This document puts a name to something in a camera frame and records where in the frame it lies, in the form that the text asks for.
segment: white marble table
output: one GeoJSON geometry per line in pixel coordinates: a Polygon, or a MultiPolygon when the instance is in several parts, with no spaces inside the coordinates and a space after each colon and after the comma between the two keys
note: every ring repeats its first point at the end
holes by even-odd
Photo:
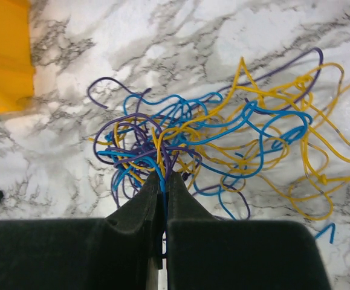
{"type": "MultiPolygon", "coordinates": [[[[115,210],[109,193],[113,169],[94,158],[87,138],[106,120],[122,115],[125,94],[109,95],[112,86],[99,88],[99,100],[109,106],[103,110],[86,97],[94,79],[116,77],[136,91],[152,87],[152,98],[199,94],[230,83],[240,56],[259,76],[317,46],[327,61],[345,67],[350,81],[348,2],[34,1],[30,26],[36,96],[33,109],[0,116],[0,189],[5,192],[0,219],[106,216],[115,210]]],[[[310,55],[303,65],[314,67],[316,61],[310,55]]],[[[291,74],[305,70],[295,68],[291,74]]],[[[321,80],[325,97],[334,92],[332,73],[321,80]]],[[[350,138],[350,93],[333,116],[350,138]]],[[[299,158],[271,177],[287,185],[302,174],[297,164],[299,158]]],[[[339,163],[330,169],[333,174],[349,170],[339,163]]],[[[249,180],[244,193],[253,219],[295,220],[313,234],[335,222],[334,244],[327,236],[318,244],[334,289],[350,290],[350,184],[332,196],[335,212],[322,222],[303,219],[260,181],[249,180]]],[[[199,200],[222,213],[217,199],[199,200]]],[[[224,200],[237,215],[244,214],[238,199],[225,195],[224,200]]],[[[308,205],[320,213],[326,206],[320,200],[308,205]]]]}

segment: marble surface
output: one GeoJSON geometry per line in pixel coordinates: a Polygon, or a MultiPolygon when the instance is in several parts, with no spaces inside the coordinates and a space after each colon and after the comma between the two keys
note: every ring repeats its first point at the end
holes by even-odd
{"type": "MultiPolygon", "coordinates": [[[[0,219],[106,216],[115,210],[113,169],[94,158],[87,138],[122,115],[125,93],[101,84],[96,97],[109,109],[95,106],[86,88],[98,77],[115,77],[136,91],[151,87],[152,99],[190,96],[230,83],[241,56],[259,76],[317,46],[327,61],[345,67],[350,81],[350,1],[38,0],[30,27],[36,95],[28,111],[0,116],[0,219]]],[[[292,78],[316,61],[310,55],[301,63],[305,69],[294,67],[268,82],[292,78]]],[[[323,98],[334,95],[336,75],[330,69],[321,76],[323,98]]],[[[239,95],[232,105],[242,101],[239,95]]],[[[332,120],[350,138],[350,92],[332,120]]],[[[341,143],[337,148],[348,153],[341,143]]],[[[270,177],[283,188],[302,174],[298,164],[299,157],[293,158],[270,177]]],[[[349,171],[335,161],[328,173],[349,171]]],[[[313,191],[305,184],[301,189],[313,191]]],[[[249,180],[244,194],[254,219],[299,221],[313,234],[335,222],[334,244],[327,235],[318,244],[334,289],[350,290],[350,184],[333,194],[335,212],[322,222],[302,218],[260,180],[249,180]]],[[[216,199],[199,200],[222,214],[216,199]]],[[[225,195],[224,201],[237,216],[245,214],[239,199],[225,195]]],[[[321,200],[303,205],[318,214],[327,206],[321,200]]]]}

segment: yellow plastic bin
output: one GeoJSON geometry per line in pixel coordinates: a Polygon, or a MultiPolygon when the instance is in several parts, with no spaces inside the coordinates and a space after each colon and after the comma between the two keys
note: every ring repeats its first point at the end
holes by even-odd
{"type": "Polygon", "coordinates": [[[0,0],[0,114],[23,110],[34,94],[27,0],[0,0]]]}

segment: marble countertop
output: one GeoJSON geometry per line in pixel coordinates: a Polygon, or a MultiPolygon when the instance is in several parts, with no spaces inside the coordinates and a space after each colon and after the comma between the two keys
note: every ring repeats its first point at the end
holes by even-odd
{"type": "MultiPolygon", "coordinates": [[[[0,116],[0,189],[5,193],[0,219],[107,216],[115,210],[109,192],[113,169],[95,159],[87,138],[122,115],[125,94],[104,84],[97,88],[97,97],[109,109],[95,106],[86,89],[98,77],[115,77],[136,91],[151,87],[152,98],[192,95],[229,84],[241,56],[258,76],[316,46],[327,61],[345,67],[350,81],[350,1],[346,2],[33,1],[36,94],[33,108],[0,116]]],[[[310,56],[303,65],[314,67],[316,61],[310,56]]],[[[332,88],[337,72],[332,73],[323,79],[324,86],[332,88]]],[[[334,116],[350,138],[350,93],[334,116]]],[[[287,185],[302,174],[297,168],[286,164],[283,174],[273,178],[287,185]]],[[[345,164],[331,167],[334,173],[348,170],[345,164]]],[[[332,195],[335,212],[321,222],[304,219],[260,181],[250,182],[244,193],[254,219],[299,221],[313,234],[334,222],[334,244],[325,235],[318,245],[334,289],[350,290],[350,184],[332,195]]],[[[199,200],[213,213],[222,213],[217,199],[199,200]]],[[[239,199],[227,195],[224,201],[238,215],[243,213],[239,199]]],[[[327,210],[324,201],[308,207],[327,210]]]]}

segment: yellow box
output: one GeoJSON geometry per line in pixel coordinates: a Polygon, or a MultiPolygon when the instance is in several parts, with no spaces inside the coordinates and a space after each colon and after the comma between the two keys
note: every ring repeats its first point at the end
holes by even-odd
{"type": "Polygon", "coordinates": [[[21,111],[33,96],[27,0],[0,0],[0,114],[21,111]]]}

